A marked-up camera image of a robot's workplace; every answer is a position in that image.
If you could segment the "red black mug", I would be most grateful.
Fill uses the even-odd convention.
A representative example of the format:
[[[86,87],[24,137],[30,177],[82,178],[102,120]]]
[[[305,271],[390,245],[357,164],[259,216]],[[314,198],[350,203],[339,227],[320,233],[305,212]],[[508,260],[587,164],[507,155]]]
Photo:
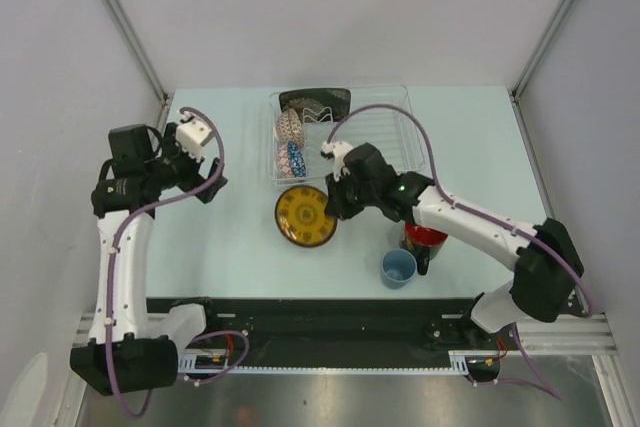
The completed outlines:
[[[417,263],[417,273],[425,276],[431,261],[439,254],[447,239],[448,235],[443,232],[405,222],[399,246],[412,254]]]

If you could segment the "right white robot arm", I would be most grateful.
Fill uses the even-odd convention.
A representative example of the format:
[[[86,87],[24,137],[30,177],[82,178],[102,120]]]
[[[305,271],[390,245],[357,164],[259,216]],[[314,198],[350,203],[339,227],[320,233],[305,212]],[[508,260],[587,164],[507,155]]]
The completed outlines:
[[[410,223],[454,237],[489,255],[513,278],[479,295],[461,323],[463,340],[484,348],[503,327],[526,317],[556,321],[584,269],[566,227],[548,218],[535,225],[466,205],[417,172],[398,174],[369,143],[325,142],[333,162],[325,178],[326,215],[351,219],[368,207],[393,222]]]

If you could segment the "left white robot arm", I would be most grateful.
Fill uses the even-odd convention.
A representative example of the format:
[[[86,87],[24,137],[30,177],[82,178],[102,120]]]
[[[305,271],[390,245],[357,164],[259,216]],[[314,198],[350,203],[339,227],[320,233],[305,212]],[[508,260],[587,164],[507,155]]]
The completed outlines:
[[[103,396],[168,387],[175,381],[180,352],[193,340],[207,347],[221,323],[202,299],[181,301],[157,326],[147,311],[148,247],[164,191],[207,204],[225,186],[224,158],[202,176],[204,147],[220,139],[208,122],[190,116],[165,131],[143,124],[108,134],[111,157],[91,194],[100,238],[99,288],[84,347],[70,354],[70,367]]]

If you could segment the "blue patterned bowl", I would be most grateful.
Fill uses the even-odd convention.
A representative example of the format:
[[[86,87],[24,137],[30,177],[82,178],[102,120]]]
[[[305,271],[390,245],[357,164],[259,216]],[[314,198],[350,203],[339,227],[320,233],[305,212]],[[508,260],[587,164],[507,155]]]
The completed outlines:
[[[275,167],[279,178],[301,179],[307,174],[303,153],[294,141],[279,147]]]

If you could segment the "black floral square plate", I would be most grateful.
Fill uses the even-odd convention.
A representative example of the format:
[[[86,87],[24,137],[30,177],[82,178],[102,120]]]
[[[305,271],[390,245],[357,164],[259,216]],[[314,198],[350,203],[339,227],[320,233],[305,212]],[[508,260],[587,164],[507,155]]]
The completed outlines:
[[[302,123],[339,122],[351,111],[351,91],[338,87],[303,88],[278,95],[282,117],[293,110]]]

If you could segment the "light blue cup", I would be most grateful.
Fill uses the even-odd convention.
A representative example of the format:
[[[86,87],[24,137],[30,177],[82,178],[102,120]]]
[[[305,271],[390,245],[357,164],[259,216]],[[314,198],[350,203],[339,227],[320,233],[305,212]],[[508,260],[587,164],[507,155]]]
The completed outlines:
[[[417,274],[417,262],[407,250],[395,249],[387,252],[381,261],[382,284],[389,289],[400,289]]]

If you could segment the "red-white patterned bowl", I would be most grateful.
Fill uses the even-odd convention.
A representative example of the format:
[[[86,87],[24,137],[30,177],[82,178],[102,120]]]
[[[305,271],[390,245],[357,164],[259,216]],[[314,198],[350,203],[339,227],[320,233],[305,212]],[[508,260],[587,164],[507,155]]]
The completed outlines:
[[[288,109],[278,116],[274,137],[280,143],[294,142],[300,148],[305,146],[304,128],[295,110]]]

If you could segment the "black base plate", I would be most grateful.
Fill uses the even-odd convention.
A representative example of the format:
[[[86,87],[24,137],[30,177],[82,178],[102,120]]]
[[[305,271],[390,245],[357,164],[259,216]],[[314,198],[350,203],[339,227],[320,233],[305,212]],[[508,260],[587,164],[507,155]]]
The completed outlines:
[[[506,329],[470,332],[469,298],[435,300],[223,299],[197,297],[210,331],[243,332],[243,366],[291,369],[444,367],[453,351],[494,355]]]

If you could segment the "clear wire dish rack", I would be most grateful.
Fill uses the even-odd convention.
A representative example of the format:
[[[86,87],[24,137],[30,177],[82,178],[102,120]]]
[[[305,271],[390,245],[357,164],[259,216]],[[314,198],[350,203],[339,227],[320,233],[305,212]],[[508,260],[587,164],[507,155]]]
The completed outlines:
[[[370,143],[377,147],[386,161],[398,172],[419,170],[425,166],[425,154],[417,127],[406,116],[412,111],[409,93],[403,85],[338,87],[351,91],[351,111],[339,122],[305,122],[305,146],[300,148],[307,174],[301,179],[279,178],[275,160],[282,144],[274,137],[276,119],[281,114],[278,95],[269,96],[268,125],[272,135],[268,144],[268,167],[273,183],[278,187],[311,183],[321,186],[325,175],[332,172],[331,163],[320,155],[326,140],[344,141],[353,146]]]

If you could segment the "yellow round plate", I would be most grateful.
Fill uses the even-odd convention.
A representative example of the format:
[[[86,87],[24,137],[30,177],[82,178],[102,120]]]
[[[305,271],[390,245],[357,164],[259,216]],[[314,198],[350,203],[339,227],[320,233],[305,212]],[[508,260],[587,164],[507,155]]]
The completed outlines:
[[[327,243],[336,233],[338,221],[325,214],[328,196],[309,185],[297,185],[283,191],[274,207],[276,226],[294,245],[315,248]]]

